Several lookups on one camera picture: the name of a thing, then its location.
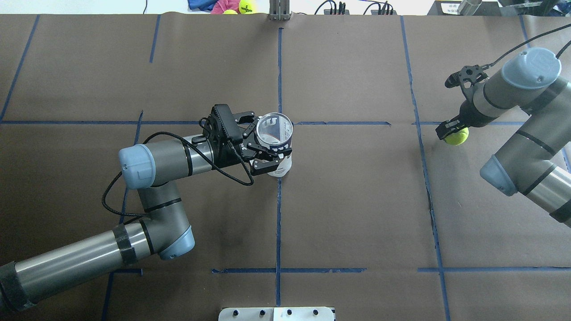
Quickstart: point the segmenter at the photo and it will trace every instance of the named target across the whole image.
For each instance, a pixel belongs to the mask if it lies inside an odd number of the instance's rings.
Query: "blue fabric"
[[[216,1],[217,0],[188,0],[188,8],[190,8],[190,10],[212,10],[216,4]]]

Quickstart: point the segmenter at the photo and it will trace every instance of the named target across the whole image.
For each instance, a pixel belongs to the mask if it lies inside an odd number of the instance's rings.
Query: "light blue cap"
[[[161,260],[172,260],[192,250],[194,247],[194,236],[192,235],[191,227],[189,226],[180,238],[159,253]]]
[[[484,167],[480,169],[480,176],[507,196],[512,196],[517,192],[512,179],[495,155],[492,155]]]
[[[121,149],[119,151],[121,171],[127,188],[137,190],[151,187],[155,181],[155,159],[151,151],[143,144]]]
[[[539,89],[551,85],[561,73],[561,61],[548,49],[533,47],[504,64],[504,80],[519,89]]]

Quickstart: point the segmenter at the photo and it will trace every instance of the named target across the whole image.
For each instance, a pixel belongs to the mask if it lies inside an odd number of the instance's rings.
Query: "yellow tennis ball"
[[[468,139],[469,134],[470,131],[468,130],[468,128],[464,128],[457,133],[453,133],[446,136],[446,138],[444,138],[444,141],[446,142],[446,144],[458,146],[464,143],[466,139]]]
[[[255,0],[241,0],[238,9],[242,14],[250,14],[258,12]]]

